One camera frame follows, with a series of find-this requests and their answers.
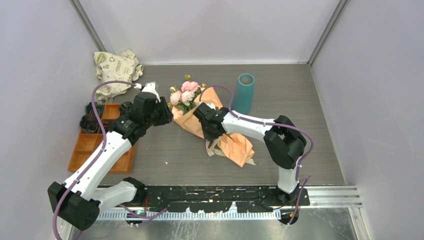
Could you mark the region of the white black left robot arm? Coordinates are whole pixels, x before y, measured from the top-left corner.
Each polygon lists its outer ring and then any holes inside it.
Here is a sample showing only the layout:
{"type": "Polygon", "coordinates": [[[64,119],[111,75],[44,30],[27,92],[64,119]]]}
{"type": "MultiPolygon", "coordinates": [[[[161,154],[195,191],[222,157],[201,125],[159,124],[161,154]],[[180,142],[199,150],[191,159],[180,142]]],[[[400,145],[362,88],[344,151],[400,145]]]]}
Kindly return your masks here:
{"type": "Polygon", "coordinates": [[[47,189],[52,211],[80,231],[87,230],[103,212],[124,203],[141,206],[146,201],[145,185],[132,177],[96,190],[113,165],[146,134],[149,127],[172,121],[166,98],[140,92],[128,115],[115,119],[103,141],[86,162],[65,182],[47,189]]]}

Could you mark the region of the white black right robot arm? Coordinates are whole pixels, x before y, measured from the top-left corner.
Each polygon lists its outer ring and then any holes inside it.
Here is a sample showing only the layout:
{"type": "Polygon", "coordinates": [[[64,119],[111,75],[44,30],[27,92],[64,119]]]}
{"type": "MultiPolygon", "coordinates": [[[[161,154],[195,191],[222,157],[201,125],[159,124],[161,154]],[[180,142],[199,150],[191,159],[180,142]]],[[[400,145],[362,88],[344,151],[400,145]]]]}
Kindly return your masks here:
{"type": "Polygon", "coordinates": [[[297,199],[300,160],[307,141],[288,117],[280,115],[276,119],[258,118],[227,107],[216,109],[213,104],[204,102],[193,114],[200,122],[206,140],[241,134],[263,142],[271,159],[278,166],[279,202],[288,206],[297,199]]]}

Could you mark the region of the beige satin ribbon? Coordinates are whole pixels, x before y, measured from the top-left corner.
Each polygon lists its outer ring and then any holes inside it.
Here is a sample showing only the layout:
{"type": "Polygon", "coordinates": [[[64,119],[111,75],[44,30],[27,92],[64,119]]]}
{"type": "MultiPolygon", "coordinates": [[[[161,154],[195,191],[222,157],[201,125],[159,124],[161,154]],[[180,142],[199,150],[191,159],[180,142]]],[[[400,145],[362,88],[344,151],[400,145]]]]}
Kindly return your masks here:
{"type": "MultiPolygon", "coordinates": [[[[209,141],[209,140],[205,141],[205,149],[206,149],[206,152],[207,152],[209,157],[214,156],[214,155],[226,157],[226,155],[224,154],[224,152],[221,149],[216,148],[219,141],[220,141],[220,139],[215,139],[213,141],[209,141]]],[[[253,165],[253,166],[256,165],[256,163],[254,162],[254,160],[252,158],[250,158],[249,160],[246,160],[242,165],[239,165],[239,166],[243,167],[245,164],[249,164],[249,165],[253,165]]]]}

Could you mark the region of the teal cylindrical vase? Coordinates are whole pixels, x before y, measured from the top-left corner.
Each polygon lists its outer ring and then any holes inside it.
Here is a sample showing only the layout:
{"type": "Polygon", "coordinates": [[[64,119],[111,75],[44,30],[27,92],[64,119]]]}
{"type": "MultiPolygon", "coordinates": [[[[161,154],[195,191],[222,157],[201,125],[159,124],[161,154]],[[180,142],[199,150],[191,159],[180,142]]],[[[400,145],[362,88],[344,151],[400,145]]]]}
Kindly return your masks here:
{"type": "Polygon", "coordinates": [[[241,74],[233,92],[232,110],[247,115],[252,109],[254,89],[255,78],[248,73],[241,74]]]}

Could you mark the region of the dark rolled fabric middle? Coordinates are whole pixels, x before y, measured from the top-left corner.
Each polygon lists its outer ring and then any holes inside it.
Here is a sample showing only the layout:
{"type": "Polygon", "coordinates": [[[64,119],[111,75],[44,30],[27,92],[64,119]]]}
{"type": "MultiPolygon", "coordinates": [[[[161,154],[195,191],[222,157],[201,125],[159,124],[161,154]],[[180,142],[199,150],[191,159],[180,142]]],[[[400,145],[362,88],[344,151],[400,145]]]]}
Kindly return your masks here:
{"type": "Polygon", "coordinates": [[[110,126],[111,126],[111,123],[112,122],[113,122],[112,120],[108,120],[108,119],[103,120],[101,122],[101,124],[99,124],[98,132],[97,133],[98,134],[103,134],[104,131],[107,133],[110,130],[110,126]]]}

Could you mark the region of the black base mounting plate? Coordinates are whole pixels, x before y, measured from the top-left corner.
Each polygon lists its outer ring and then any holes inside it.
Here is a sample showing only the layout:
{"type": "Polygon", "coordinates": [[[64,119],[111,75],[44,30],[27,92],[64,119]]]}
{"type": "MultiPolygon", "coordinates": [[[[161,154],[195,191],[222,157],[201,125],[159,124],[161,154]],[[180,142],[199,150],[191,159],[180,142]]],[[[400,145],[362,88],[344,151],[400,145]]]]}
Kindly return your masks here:
{"type": "Polygon", "coordinates": [[[310,206],[308,191],[298,187],[287,200],[276,186],[147,186],[143,198],[123,203],[128,223],[155,221],[279,220],[295,223],[310,206]]]}

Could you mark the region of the pink flower bouquet orange paper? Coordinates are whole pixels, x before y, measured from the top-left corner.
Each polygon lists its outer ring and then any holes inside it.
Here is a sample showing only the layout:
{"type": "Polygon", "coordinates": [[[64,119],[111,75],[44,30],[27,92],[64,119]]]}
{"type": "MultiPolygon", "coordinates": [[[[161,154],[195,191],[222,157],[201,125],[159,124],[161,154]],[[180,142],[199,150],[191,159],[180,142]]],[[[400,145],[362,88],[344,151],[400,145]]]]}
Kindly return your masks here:
{"type": "Polygon", "coordinates": [[[226,132],[219,125],[228,113],[212,86],[198,83],[185,75],[181,87],[170,87],[168,107],[173,120],[182,129],[205,140],[209,157],[225,157],[239,167],[254,165],[252,143],[240,133],[226,132]]]}

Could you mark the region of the crumpled printed cloth bag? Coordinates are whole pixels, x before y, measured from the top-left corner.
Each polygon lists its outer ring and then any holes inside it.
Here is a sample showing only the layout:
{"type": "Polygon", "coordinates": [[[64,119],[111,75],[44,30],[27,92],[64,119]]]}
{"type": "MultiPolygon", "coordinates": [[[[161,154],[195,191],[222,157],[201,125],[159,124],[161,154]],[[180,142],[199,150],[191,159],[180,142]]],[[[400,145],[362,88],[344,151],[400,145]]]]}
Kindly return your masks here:
{"type": "Polygon", "coordinates": [[[120,54],[98,51],[93,54],[93,58],[96,65],[96,77],[100,82],[113,82],[96,90],[97,100],[104,101],[125,94],[131,87],[126,83],[134,83],[143,75],[144,66],[130,49],[120,54]]]}

